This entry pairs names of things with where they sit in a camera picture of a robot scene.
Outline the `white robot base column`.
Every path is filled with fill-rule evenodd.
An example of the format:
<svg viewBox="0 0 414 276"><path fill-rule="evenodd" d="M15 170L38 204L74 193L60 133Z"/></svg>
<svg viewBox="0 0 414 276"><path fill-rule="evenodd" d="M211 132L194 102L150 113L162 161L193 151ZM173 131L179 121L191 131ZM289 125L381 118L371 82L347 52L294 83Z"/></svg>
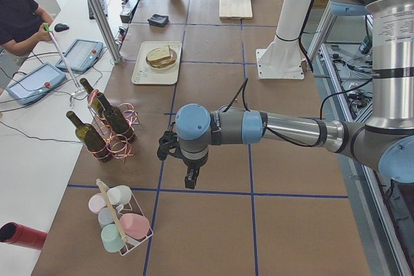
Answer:
<svg viewBox="0 0 414 276"><path fill-rule="evenodd" d="M261 80L302 80L300 37L313 0L284 0L273 42L256 50Z"/></svg>

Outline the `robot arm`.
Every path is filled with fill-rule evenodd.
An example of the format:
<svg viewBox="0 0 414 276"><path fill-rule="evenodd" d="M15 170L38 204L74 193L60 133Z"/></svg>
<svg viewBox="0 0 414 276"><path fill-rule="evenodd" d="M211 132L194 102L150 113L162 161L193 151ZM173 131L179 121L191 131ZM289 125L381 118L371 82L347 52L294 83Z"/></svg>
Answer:
<svg viewBox="0 0 414 276"><path fill-rule="evenodd" d="M188 104L175 117L176 155L193 189L211 145L257 143L262 138L324 147L400 183L413 181L413 0L332 0L362 5L373 18L373 104L364 123L311 120Z"/></svg>

